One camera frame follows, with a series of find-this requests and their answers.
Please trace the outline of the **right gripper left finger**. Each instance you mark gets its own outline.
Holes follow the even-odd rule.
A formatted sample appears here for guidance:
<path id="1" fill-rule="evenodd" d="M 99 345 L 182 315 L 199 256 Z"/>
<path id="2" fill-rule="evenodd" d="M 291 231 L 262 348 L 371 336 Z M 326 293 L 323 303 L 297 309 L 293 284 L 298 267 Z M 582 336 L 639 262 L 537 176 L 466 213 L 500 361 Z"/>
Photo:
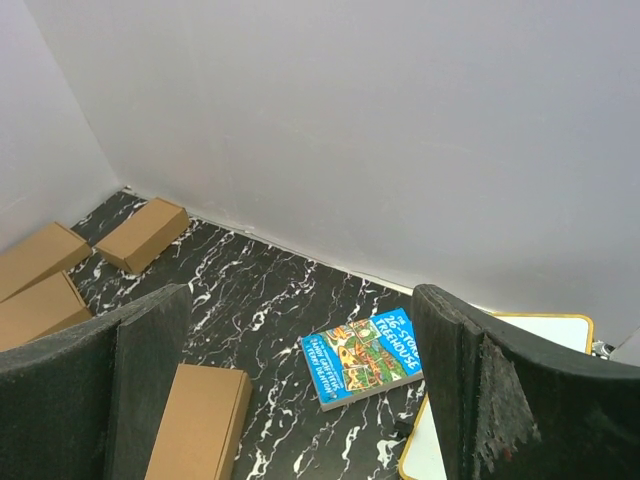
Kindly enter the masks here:
<path id="1" fill-rule="evenodd" d="M 2 478 L 144 478 L 191 310 L 169 284 L 2 352 Z"/>

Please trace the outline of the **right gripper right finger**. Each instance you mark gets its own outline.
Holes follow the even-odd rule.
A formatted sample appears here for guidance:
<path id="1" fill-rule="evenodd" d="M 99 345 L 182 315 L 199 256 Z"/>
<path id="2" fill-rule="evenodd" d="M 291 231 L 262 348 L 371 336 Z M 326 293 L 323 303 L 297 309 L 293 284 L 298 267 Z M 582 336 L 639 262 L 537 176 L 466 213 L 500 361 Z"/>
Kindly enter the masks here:
<path id="1" fill-rule="evenodd" d="M 432 284 L 410 318 L 450 479 L 635 479 L 639 370 L 565 348 Z M 499 419 L 484 380 L 515 370 L 525 405 Z"/>

